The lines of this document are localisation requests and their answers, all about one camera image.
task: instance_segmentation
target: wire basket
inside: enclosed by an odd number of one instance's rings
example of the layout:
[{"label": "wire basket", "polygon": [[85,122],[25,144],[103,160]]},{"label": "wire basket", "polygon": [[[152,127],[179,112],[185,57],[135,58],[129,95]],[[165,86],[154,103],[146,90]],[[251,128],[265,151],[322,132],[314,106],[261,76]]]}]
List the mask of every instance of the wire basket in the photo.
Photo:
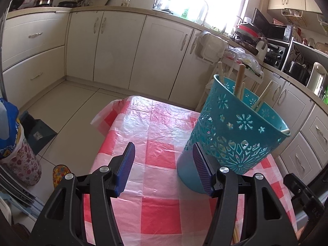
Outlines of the wire basket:
[{"label": "wire basket", "polygon": [[286,11],[281,11],[281,14],[291,25],[296,25],[297,27],[301,27],[301,28],[307,28],[308,26],[307,19],[305,14],[303,14],[303,11],[301,16],[288,15]]}]

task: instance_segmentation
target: red and white checkered tablecloth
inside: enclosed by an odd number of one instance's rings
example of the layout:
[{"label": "red and white checkered tablecloth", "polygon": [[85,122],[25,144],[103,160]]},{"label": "red and white checkered tablecloth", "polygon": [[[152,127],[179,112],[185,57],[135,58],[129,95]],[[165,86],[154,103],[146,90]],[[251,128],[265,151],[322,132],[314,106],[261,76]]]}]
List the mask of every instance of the red and white checkered tablecloth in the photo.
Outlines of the red and white checkered tablecloth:
[{"label": "red and white checkered tablecloth", "polygon": [[[204,242],[216,199],[188,189],[176,171],[199,113],[131,96],[106,106],[92,124],[105,135],[91,172],[121,155],[128,142],[136,157],[124,192],[112,199],[113,210],[126,246],[199,246]],[[262,173],[285,208],[294,230],[296,219],[291,196],[271,155],[247,172]],[[243,195],[239,195],[236,224],[241,233]],[[90,198],[85,196],[85,226],[88,242],[93,236]]]}]

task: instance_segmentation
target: wooden chopstick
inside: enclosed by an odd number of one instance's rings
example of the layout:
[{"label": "wooden chopstick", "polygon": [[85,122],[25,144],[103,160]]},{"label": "wooden chopstick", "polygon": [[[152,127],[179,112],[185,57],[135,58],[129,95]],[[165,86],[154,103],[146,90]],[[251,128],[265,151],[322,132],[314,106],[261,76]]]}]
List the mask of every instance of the wooden chopstick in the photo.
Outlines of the wooden chopstick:
[{"label": "wooden chopstick", "polygon": [[224,85],[224,73],[222,68],[222,62],[218,63],[218,73],[219,73],[219,80]]},{"label": "wooden chopstick", "polygon": [[255,104],[253,104],[252,109],[255,110],[256,107],[258,107],[258,105],[262,102],[262,100],[264,100],[265,96],[268,94],[268,92],[271,89],[271,86],[273,84],[273,81],[271,80],[270,83],[267,85],[267,87],[265,88],[264,92],[261,94],[261,96],[259,97],[259,99],[256,101]]},{"label": "wooden chopstick", "polygon": [[239,95],[240,95],[240,91],[241,91],[241,86],[242,86],[242,83],[243,83],[245,69],[246,69],[246,66],[244,64],[241,64],[239,66],[239,71],[238,71],[237,79],[236,79],[236,86],[235,86],[235,90],[233,92],[233,94],[237,98],[239,98]]}]

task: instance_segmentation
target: floor tile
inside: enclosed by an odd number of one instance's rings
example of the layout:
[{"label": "floor tile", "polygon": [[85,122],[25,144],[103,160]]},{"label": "floor tile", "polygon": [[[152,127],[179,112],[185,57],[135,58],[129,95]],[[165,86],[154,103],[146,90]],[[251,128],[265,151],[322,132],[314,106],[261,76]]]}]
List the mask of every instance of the floor tile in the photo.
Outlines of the floor tile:
[{"label": "floor tile", "polygon": [[40,200],[46,203],[51,193],[54,191],[54,185],[52,182],[52,170],[55,166],[44,158],[40,160],[40,164],[42,167],[42,175],[40,181],[34,186],[28,186],[27,189],[29,189]]},{"label": "floor tile", "polygon": [[88,174],[104,141],[90,122],[107,104],[117,99],[96,92],[60,131],[43,158],[55,165],[67,165],[77,176]]},{"label": "floor tile", "polygon": [[93,91],[99,90],[99,88],[97,88],[97,87],[93,87],[93,86],[89,86],[89,85],[85,85],[85,84],[81,84],[81,83],[74,82],[74,81],[69,81],[69,80],[65,80],[65,81],[63,81],[63,83],[67,84],[67,85],[87,89],[87,90],[93,90]]},{"label": "floor tile", "polygon": [[98,92],[103,93],[103,94],[107,94],[107,95],[111,95],[111,96],[115,96],[115,97],[119,97],[121,99],[125,99],[126,97],[129,97],[128,95],[125,94],[121,94],[118,92],[113,92],[110,90],[105,90],[105,89],[99,89]]},{"label": "floor tile", "polygon": [[94,94],[94,91],[67,84],[59,84],[35,104],[28,112],[59,132],[75,112]]},{"label": "floor tile", "polygon": [[34,227],[35,221],[32,218],[30,218],[28,215],[21,212],[15,206],[10,204],[9,207],[10,207],[11,215],[13,217],[14,224],[17,223],[22,224],[29,230],[29,232],[31,232]]}]

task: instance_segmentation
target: cabinet handle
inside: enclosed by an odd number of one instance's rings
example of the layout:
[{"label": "cabinet handle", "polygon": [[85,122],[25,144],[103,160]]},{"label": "cabinet handle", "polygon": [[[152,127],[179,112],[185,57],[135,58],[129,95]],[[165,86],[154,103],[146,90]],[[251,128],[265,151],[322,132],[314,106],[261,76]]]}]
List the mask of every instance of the cabinet handle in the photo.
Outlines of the cabinet handle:
[{"label": "cabinet handle", "polygon": [[295,154],[296,160],[298,164],[301,166],[303,173],[305,172],[305,168],[302,166],[301,160],[298,158],[297,154]]},{"label": "cabinet handle", "polygon": [[37,37],[37,36],[42,35],[42,34],[43,34],[43,32],[39,32],[39,33],[36,33],[36,34],[33,34],[33,35],[29,35],[28,37],[29,38],[34,38],[34,37]]},{"label": "cabinet handle", "polygon": [[279,91],[281,90],[281,86],[280,86],[280,85],[276,88],[276,90],[275,90],[275,92],[274,92],[274,94],[273,94],[273,96],[272,96],[272,100],[273,100],[273,101],[274,101],[274,96],[276,95],[278,89],[279,89]]},{"label": "cabinet handle", "polygon": [[277,103],[278,105],[281,105],[279,102],[280,102],[280,99],[283,96],[284,92],[287,93],[287,89],[284,89],[283,92],[282,92],[282,94],[280,95],[279,100],[278,100],[278,103]]},{"label": "cabinet handle", "polygon": [[34,80],[34,79],[40,77],[41,75],[42,75],[42,72],[40,74],[36,75],[34,78],[30,78],[30,80]]},{"label": "cabinet handle", "polygon": [[193,50],[195,49],[197,39],[198,39],[198,37],[195,38],[194,43],[191,46],[190,54],[192,54]]},{"label": "cabinet handle", "polygon": [[96,32],[97,32],[97,31],[96,31],[96,25],[97,25],[98,20],[99,20],[99,18],[96,19],[96,22],[95,22],[95,24],[94,24],[94,26],[93,26],[93,33],[94,33],[94,34],[96,34]]},{"label": "cabinet handle", "polygon": [[183,50],[183,47],[185,46],[186,42],[187,42],[187,37],[188,37],[188,34],[186,34],[183,42],[182,42],[182,46],[181,46],[181,51]]},{"label": "cabinet handle", "polygon": [[105,27],[105,25],[106,25],[106,18],[104,19],[104,22],[103,22],[103,24],[101,25],[101,34],[104,33],[104,27]]},{"label": "cabinet handle", "polygon": [[327,139],[325,138],[324,134],[322,133],[322,131],[318,128],[318,126],[315,126],[315,129],[319,132],[319,134],[323,137],[323,139],[325,140],[326,143],[328,143]]}]

